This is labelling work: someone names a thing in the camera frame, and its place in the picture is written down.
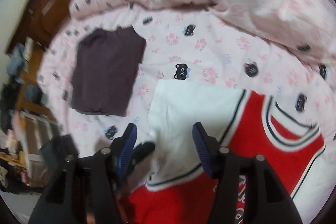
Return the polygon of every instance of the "red fabric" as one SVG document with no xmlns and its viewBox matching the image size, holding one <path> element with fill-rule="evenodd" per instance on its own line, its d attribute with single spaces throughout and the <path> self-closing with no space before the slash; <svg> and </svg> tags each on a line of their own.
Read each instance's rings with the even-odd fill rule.
<svg viewBox="0 0 336 224">
<path fill-rule="evenodd" d="M 229 148 L 245 157 L 264 155 L 288 193 L 292 193 L 312 157 L 323 147 L 324 141 L 320 135 L 299 151 L 279 150 L 268 139 L 263 127 L 263 101 L 264 96 L 252 92 Z M 293 133 L 275 119 L 271 121 L 282 136 L 293 140 Z M 205 224 L 215 196 L 215 184 L 216 181 L 202 174 L 190 182 L 157 192 L 149 192 L 142 186 L 123 201 L 128 221 L 140 224 Z"/>
</svg>

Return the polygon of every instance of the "basketball jersey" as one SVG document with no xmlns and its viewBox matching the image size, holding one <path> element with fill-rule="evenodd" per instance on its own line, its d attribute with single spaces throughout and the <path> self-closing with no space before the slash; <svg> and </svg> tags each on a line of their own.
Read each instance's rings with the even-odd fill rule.
<svg viewBox="0 0 336 224">
<path fill-rule="evenodd" d="M 237 155 L 264 155 L 287 192 L 295 197 L 315 159 L 325 149 L 318 124 L 307 125 L 296 121 L 279 107 L 272 96 L 247 90 L 204 87 L 182 80 L 175 81 L 180 83 L 169 82 L 159 81 L 148 115 L 149 127 L 155 131 L 157 138 L 161 138 L 162 143 L 158 142 L 157 149 L 165 149 L 166 161 L 161 168 L 164 175 L 160 175 L 161 170 L 153 174 L 146 185 L 123 200 L 130 223 L 207 223 L 217 181 L 203 173 L 199 160 L 187 161 L 188 164 L 184 164 L 185 156 L 176 160 L 179 150 L 186 150 L 181 155 L 190 154 L 191 157 L 197 153 L 191 148 L 194 144 L 189 138 L 195 122 L 202 122 L 208 135 Z M 222 107 L 230 111 L 221 111 Z M 180 140 L 171 138 L 176 131 L 179 132 L 178 125 L 182 121 L 186 123 L 182 129 L 190 126 L 189 133 L 181 131 L 183 136 Z M 240 177 L 237 224 L 243 221 L 246 181 L 248 183 L 248 178 Z"/>
</svg>

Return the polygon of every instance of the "blue gripper pad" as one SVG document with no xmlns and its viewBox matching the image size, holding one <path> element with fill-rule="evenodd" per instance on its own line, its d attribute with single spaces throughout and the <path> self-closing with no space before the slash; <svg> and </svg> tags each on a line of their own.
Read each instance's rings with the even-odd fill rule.
<svg viewBox="0 0 336 224">
<path fill-rule="evenodd" d="M 130 130 L 130 134 L 125 141 L 124 147 L 122 148 L 122 151 L 118 159 L 117 174 L 119 177 L 122 177 L 127 173 L 128 165 L 130 163 L 133 153 L 133 147 L 137 140 L 137 127 L 134 124 L 129 124 L 129 127 L 130 126 L 131 128 L 126 129 Z"/>
<path fill-rule="evenodd" d="M 206 144 L 206 138 L 209 137 L 205 132 L 200 122 L 193 125 L 193 139 L 196 145 L 198 157 L 201 160 L 201 164 L 204 173 L 208 174 L 210 178 L 213 178 L 214 172 L 211 167 L 211 153 Z"/>
</svg>

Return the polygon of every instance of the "metal bolt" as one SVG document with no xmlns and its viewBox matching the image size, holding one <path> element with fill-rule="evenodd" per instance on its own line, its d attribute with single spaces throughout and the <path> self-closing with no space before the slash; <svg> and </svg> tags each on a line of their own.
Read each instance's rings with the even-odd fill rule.
<svg viewBox="0 0 336 224">
<path fill-rule="evenodd" d="M 108 153 L 111 152 L 111 149 L 108 148 L 108 147 L 105 147 L 105 148 L 103 148 L 100 152 L 101 152 L 103 155 L 106 155 L 106 154 L 108 154 Z"/>
<path fill-rule="evenodd" d="M 70 161 L 72 161 L 73 159 L 74 159 L 73 155 L 68 155 L 68 156 L 65 157 L 65 161 L 66 161 L 66 162 L 70 162 Z"/>
<path fill-rule="evenodd" d="M 260 154 L 256 155 L 255 158 L 256 158 L 258 161 L 263 161 L 263 160 L 265 160 L 265 157 L 264 157 L 263 155 L 260 155 Z"/>
<path fill-rule="evenodd" d="M 221 152 L 223 154 L 227 154 L 227 153 L 230 152 L 230 150 L 227 147 L 223 146 L 219 149 L 219 152 Z"/>
</svg>

